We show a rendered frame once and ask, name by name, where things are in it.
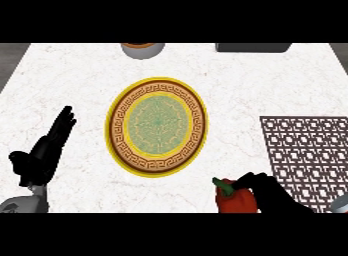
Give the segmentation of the red and white can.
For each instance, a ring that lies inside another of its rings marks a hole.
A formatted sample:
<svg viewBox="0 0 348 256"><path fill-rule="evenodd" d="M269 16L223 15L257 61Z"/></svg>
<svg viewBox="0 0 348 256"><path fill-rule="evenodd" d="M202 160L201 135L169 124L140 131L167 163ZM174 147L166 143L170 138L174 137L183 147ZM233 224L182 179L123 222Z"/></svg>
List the red and white can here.
<svg viewBox="0 0 348 256"><path fill-rule="evenodd" d="M335 198L331 203L331 211L334 213L348 213L348 193Z"/></svg>

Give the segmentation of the brown lattice placemat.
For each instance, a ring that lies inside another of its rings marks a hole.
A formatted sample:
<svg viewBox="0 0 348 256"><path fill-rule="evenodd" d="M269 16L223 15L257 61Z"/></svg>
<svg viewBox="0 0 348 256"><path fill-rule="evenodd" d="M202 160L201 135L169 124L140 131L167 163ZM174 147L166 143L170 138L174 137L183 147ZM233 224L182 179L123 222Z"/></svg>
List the brown lattice placemat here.
<svg viewBox="0 0 348 256"><path fill-rule="evenodd" d="M348 192L348 118L262 116L273 176L316 213Z"/></svg>

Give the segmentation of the red bell pepper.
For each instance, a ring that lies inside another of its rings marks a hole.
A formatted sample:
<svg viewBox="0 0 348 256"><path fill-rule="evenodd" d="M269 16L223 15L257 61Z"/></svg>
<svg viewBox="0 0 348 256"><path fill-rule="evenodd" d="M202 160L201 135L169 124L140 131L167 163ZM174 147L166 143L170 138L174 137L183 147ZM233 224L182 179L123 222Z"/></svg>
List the red bell pepper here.
<svg viewBox="0 0 348 256"><path fill-rule="evenodd" d="M259 206L253 192L247 188L235 189L233 181L213 178L216 185L216 204L220 213L257 213Z"/></svg>

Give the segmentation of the grey pot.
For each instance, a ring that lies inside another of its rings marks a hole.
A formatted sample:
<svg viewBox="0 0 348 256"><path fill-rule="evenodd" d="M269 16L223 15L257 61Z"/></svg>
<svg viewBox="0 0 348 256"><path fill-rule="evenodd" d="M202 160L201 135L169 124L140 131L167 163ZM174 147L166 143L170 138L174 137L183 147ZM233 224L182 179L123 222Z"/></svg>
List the grey pot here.
<svg viewBox="0 0 348 256"><path fill-rule="evenodd" d="M155 57L163 49L164 43L123 43L121 48L129 57L145 60Z"/></svg>

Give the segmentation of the dark grey appliance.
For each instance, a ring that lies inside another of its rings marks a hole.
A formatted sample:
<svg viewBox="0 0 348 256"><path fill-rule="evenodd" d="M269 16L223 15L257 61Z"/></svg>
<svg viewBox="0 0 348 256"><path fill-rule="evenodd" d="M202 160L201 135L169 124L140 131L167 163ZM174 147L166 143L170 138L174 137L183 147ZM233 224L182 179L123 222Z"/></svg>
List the dark grey appliance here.
<svg viewBox="0 0 348 256"><path fill-rule="evenodd" d="M217 43L219 52L233 53L284 53L291 43Z"/></svg>

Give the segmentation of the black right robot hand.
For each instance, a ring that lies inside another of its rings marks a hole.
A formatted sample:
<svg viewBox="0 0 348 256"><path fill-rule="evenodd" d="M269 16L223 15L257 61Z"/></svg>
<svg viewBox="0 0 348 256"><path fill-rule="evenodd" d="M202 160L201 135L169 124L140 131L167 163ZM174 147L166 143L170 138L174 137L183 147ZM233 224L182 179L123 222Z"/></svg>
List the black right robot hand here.
<svg viewBox="0 0 348 256"><path fill-rule="evenodd" d="M248 172L233 183L235 190L247 188L253 190L259 209L269 214L313 214L315 211L298 203L276 178L266 173Z"/></svg>

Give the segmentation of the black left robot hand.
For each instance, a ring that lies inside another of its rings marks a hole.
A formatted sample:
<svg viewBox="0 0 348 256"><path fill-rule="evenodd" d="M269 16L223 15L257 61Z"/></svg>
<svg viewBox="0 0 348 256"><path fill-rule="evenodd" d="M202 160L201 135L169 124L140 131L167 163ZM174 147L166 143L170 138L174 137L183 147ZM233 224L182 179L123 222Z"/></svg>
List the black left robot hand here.
<svg viewBox="0 0 348 256"><path fill-rule="evenodd" d="M9 154L13 172L21 176L21 187L44 186L50 182L75 123L73 107L65 106L49 133L39 139L31 152L13 151Z"/></svg>

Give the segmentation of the yellow patterned plate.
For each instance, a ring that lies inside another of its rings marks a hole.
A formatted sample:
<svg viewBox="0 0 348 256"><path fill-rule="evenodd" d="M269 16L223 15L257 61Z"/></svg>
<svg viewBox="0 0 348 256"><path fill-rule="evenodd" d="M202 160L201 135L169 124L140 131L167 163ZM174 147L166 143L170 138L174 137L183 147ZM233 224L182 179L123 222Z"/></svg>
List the yellow patterned plate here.
<svg viewBox="0 0 348 256"><path fill-rule="evenodd" d="M135 175L173 175L205 144L208 114L192 87L170 77L132 84L108 111L105 141L120 166Z"/></svg>

